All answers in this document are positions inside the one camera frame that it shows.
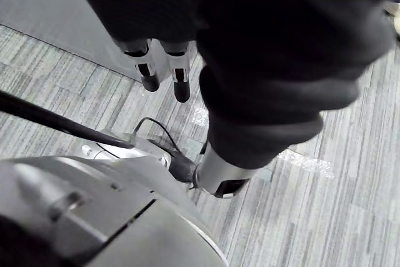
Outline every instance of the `black pole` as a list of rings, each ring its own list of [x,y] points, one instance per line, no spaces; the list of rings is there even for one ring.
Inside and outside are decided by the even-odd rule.
[[[52,111],[36,106],[33,103],[29,103],[3,91],[0,91],[0,111],[82,139],[121,148],[134,147],[126,141],[95,131],[94,129],[83,126],[68,118],[57,115]]]

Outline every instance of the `gray wall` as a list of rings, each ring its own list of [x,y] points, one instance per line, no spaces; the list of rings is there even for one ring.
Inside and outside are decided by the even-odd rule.
[[[139,79],[132,59],[120,52],[85,0],[0,0],[0,24]],[[152,54],[164,78],[166,56],[157,40]]]

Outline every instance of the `black sleeve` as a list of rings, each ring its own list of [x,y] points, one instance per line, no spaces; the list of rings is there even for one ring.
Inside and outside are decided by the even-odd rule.
[[[357,98],[356,79],[393,42],[383,1],[88,0],[116,40],[197,33],[209,141],[247,169],[318,134],[321,110]]]
[[[321,110],[358,96],[356,79],[393,44],[384,0],[203,0],[198,35],[209,141],[260,168],[320,132]]]

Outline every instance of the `black cable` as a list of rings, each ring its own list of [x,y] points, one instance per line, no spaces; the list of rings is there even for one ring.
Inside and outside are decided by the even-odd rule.
[[[126,141],[95,131],[94,129],[83,126],[68,118],[62,117],[52,111],[36,106],[33,103],[29,103],[3,91],[0,91],[0,111],[82,139],[121,148],[129,149],[134,147]]]
[[[133,131],[133,136],[136,137],[140,127],[142,126],[143,122],[145,122],[145,120],[150,120],[156,124],[158,124],[164,131],[165,133],[168,135],[168,138],[171,140],[172,145],[175,147],[176,151],[180,154],[183,154],[183,152],[179,149],[178,145],[175,143],[173,137],[169,134],[169,131],[165,128],[165,126],[160,123],[159,121],[150,118],[150,117],[144,117],[142,120],[140,120],[140,122],[137,124],[137,126],[135,127],[134,131]]]

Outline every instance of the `floor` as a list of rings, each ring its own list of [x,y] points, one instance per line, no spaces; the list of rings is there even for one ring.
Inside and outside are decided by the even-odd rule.
[[[131,132],[150,116],[192,159],[207,133],[194,53],[192,97],[171,80],[157,93],[71,53],[0,26],[0,89],[96,129]],[[232,200],[191,193],[232,267],[398,266],[400,260],[400,52],[360,80],[361,97],[323,113],[323,132],[293,146]],[[151,123],[143,136],[161,136]],[[79,140],[0,113],[0,158],[73,154]]]

